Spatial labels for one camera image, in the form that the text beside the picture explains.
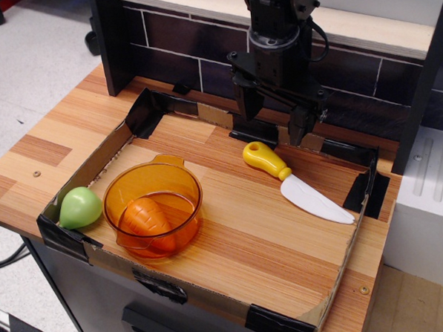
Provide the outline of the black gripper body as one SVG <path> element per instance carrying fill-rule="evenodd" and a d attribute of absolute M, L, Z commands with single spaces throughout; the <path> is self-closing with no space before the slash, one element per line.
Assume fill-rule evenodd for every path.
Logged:
<path fill-rule="evenodd" d="M 316 108 L 320 116 L 328 93 L 312 77 L 309 65 L 321 61 L 327 50 L 316 58 L 311 56 L 312 32 L 326 38 L 318 26 L 297 27 L 282 39 L 249 31 L 251 51 L 232 51 L 227 55 L 234 85 L 256 87 L 264 98 L 291 109 L 297 105 Z"/>

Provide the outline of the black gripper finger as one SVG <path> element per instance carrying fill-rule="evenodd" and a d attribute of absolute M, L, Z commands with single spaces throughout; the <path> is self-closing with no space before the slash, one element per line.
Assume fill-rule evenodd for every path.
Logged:
<path fill-rule="evenodd" d="M 254 119 L 263 108 L 264 96 L 257 91 L 256 87 L 234 86 L 234 95 L 240 115 L 246 121 Z"/>
<path fill-rule="evenodd" d="M 289 144 L 298 146 L 306 134 L 311 132 L 318 118 L 318 110 L 316 108 L 295 106 L 289 115 Z"/>

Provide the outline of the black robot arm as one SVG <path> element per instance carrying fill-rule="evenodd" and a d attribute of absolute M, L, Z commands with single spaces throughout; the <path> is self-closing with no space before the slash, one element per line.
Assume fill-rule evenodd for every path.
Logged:
<path fill-rule="evenodd" d="M 325 109 L 328 93 L 311 75 L 311 63 L 320 62 L 329 53 L 329 44 L 318 56 L 312 56 L 312 34 L 322 38 L 325 32 L 311 17 L 319 0 L 245 0 L 250 11 L 248 32 L 250 51 L 232 51 L 234 95 L 241 116 L 254 119 L 266 98 L 291 110 L 288 133 L 297 146 L 311 132 Z"/>

